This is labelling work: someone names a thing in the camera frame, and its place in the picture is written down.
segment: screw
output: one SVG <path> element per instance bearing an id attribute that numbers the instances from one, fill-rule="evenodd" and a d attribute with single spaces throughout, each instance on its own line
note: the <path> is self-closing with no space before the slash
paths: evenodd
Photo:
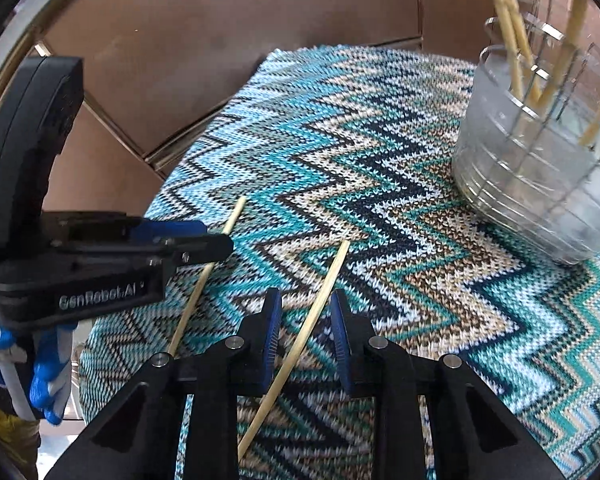
<path id="1" fill-rule="evenodd" d="M 462 366 L 462 359 L 456 354 L 447 354 L 442 358 L 442 362 L 449 368 L 459 368 Z"/>
<path id="2" fill-rule="evenodd" d="M 370 337 L 369 344 L 378 350 L 382 350 L 383 348 L 387 348 L 389 346 L 389 342 L 381 335 Z"/>
<path id="3" fill-rule="evenodd" d="M 151 356 L 151 364 L 156 368 L 162 368 L 169 362 L 169 359 L 171 359 L 171 356 L 166 352 L 158 352 Z"/>
<path id="4" fill-rule="evenodd" d="M 244 345 L 244 339 L 242 339 L 239 335 L 232 335 L 224 340 L 224 344 L 231 350 L 237 350 L 238 348 L 242 348 L 242 345 Z"/>

